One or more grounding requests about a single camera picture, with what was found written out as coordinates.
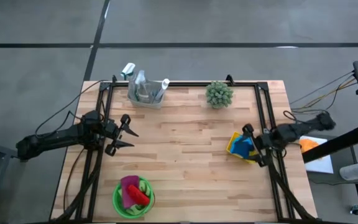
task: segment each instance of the green succulent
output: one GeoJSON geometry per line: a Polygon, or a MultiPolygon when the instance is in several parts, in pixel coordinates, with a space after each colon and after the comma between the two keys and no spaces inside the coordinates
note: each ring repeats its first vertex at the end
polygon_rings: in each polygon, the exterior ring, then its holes
{"type": "Polygon", "coordinates": [[[232,103],[233,90],[227,87],[227,84],[215,81],[206,87],[205,95],[207,103],[215,109],[220,109],[232,103]]]}

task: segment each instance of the wooden table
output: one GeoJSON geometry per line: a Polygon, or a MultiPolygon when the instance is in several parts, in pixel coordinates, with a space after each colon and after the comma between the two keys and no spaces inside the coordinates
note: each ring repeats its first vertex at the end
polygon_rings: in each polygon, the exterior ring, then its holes
{"type": "MultiPolygon", "coordinates": [[[[283,115],[283,111],[290,109],[283,81],[267,82],[277,124],[291,122],[283,115]]],[[[83,89],[92,83],[84,82],[83,89]]],[[[77,116],[94,110],[98,89],[99,85],[95,85],[81,96],[77,116]]],[[[276,221],[267,168],[247,164],[226,152],[233,132],[241,133],[246,123],[253,125],[255,134],[260,133],[254,89],[232,89],[233,104],[214,110],[206,104],[205,87],[170,87],[162,108],[153,110],[133,107],[126,97],[126,88],[114,88],[110,117],[119,122],[122,114],[129,114],[131,129],[140,137],[125,134],[123,140],[135,147],[122,148],[114,157],[103,155],[93,221],[276,221]],[[112,192],[119,180],[127,175],[145,177],[155,191],[153,209],[137,220],[121,218],[112,207],[112,192]]],[[[81,150],[81,146],[67,150],[52,218],[63,212],[64,188],[81,150]]],[[[301,151],[298,146],[290,145],[287,152],[285,165],[290,188],[307,211],[316,216],[301,151]]],[[[80,189],[84,162],[85,153],[81,155],[70,181],[69,203],[80,189]]],[[[84,215],[89,194],[90,190],[85,199],[84,215]]],[[[282,192],[280,198],[287,216],[282,192]]]]}

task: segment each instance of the orange object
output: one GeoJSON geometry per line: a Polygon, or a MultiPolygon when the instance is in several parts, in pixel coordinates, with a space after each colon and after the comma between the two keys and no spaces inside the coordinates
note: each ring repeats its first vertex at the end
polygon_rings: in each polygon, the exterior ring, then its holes
{"type": "Polygon", "coordinates": [[[309,151],[310,149],[319,145],[317,142],[312,141],[310,139],[301,139],[301,140],[299,140],[299,144],[301,145],[302,153],[305,153],[305,152],[309,151]]]}

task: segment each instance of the green bowl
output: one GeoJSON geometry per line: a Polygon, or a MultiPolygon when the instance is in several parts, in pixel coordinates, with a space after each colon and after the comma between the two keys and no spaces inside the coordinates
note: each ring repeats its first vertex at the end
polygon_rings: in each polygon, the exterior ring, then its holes
{"type": "Polygon", "coordinates": [[[144,180],[146,182],[147,186],[150,188],[150,195],[151,195],[150,203],[143,209],[143,211],[140,214],[131,215],[126,212],[126,209],[123,207],[122,198],[118,193],[118,191],[121,189],[121,184],[118,184],[117,187],[114,189],[114,192],[112,193],[112,205],[114,209],[117,211],[117,213],[123,218],[128,218],[128,219],[140,218],[148,211],[150,211],[150,209],[152,209],[154,205],[154,192],[150,182],[143,177],[139,177],[139,179],[144,180]]]}

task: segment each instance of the concrete floor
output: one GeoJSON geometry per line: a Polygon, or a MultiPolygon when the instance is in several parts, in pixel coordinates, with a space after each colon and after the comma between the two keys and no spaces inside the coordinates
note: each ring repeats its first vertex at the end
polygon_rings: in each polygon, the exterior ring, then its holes
{"type": "MultiPolygon", "coordinates": [[[[0,1],[0,43],[92,43],[103,2],[0,1]]],[[[112,0],[101,42],[358,42],[358,0],[112,0]]],[[[0,49],[1,145],[14,148],[79,93],[90,52],[0,49]]],[[[111,78],[134,62],[156,80],[219,80],[227,74],[236,80],[284,80],[293,101],[351,71],[355,60],[358,48],[99,49],[91,80],[111,78]]],[[[337,136],[358,127],[355,90],[352,86],[338,94],[329,110],[337,127],[324,134],[337,136]]],[[[42,130],[58,126],[64,116],[42,130]]],[[[64,152],[10,164],[0,192],[0,223],[48,219],[64,152]]],[[[320,218],[358,223],[348,211],[357,203],[353,185],[311,188],[320,218]]]]}

